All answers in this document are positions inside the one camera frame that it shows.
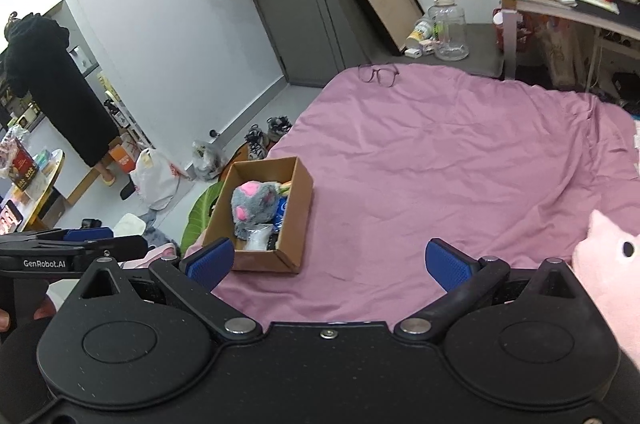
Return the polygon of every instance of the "gray plush toy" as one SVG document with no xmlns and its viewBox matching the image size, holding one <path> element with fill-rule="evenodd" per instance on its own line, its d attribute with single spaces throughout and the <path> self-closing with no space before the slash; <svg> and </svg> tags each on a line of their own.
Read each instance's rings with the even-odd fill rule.
<svg viewBox="0 0 640 424">
<path fill-rule="evenodd" d="M 278 182 L 246 182 L 236 187 L 231 196 L 235 233 L 247 239 L 247 226 L 273 221 L 280 201 Z"/>
</svg>

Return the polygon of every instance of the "bottle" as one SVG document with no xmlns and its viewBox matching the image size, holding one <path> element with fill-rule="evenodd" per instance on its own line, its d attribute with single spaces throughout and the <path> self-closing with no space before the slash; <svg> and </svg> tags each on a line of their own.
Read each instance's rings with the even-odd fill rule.
<svg viewBox="0 0 640 424">
<path fill-rule="evenodd" d="M 407 49 L 414 49 L 422 51 L 421 41 L 431 39 L 433 36 L 433 25 L 427 14 L 423 15 L 417 23 L 415 23 L 414 31 L 409 34 L 404 44 Z"/>
<path fill-rule="evenodd" d="M 456 0 L 434 0 L 427 15 L 433 25 L 433 38 L 438 41 L 434 52 L 437 58 L 460 60 L 469 55 L 465 11 Z"/>
</svg>

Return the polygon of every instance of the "gray door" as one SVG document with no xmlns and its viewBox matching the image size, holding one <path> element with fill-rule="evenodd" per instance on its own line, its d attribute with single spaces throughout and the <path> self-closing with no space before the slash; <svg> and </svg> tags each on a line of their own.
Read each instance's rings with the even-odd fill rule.
<svg viewBox="0 0 640 424">
<path fill-rule="evenodd" d="M 337 0 L 255 0 L 289 82 L 324 86 L 365 61 Z"/>
</svg>

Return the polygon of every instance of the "person's hand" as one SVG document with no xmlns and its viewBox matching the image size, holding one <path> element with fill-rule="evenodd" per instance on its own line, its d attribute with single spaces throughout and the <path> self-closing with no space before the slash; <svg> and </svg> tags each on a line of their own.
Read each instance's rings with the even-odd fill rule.
<svg viewBox="0 0 640 424">
<path fill-rule="evenodd" d="M 33 319 L 42 319 L 43 317 L 49 317 L 50 315 L 56 314 L 56 307 L 53 304 L 53 301 L 49 299 L 49 296 L 44 298 L 42 305 L 40 308 L 36 310 L 33 314 Z M 9 314 L 7 314 L 4 310 L 0 309 L 0 332 L 6 332 L 11 325 L 11 320 L 9 319 Z"/>
</svg>

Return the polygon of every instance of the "green leaf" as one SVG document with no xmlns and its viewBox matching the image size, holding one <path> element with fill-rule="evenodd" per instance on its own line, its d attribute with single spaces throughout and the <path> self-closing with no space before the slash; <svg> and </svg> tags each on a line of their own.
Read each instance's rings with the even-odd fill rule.
<svg viewBox="0 0 640 424">
<path fill-rule="evenodd" d="M 211 219 L 211 206 L 220 196 L 222 186 L 225 182 L 217 182 L 211 185 L 193 206 L 193 209 L 189 213 L 189 222 L 187 223 L 184 234 L 182 235 L 182 242 L 180 244 L 180 250 L 184 254 L 187 249 L 191 247 L 196 240 L 200 237 L 202 232 L 207 228 L 209 220 Z"/>
</svg>

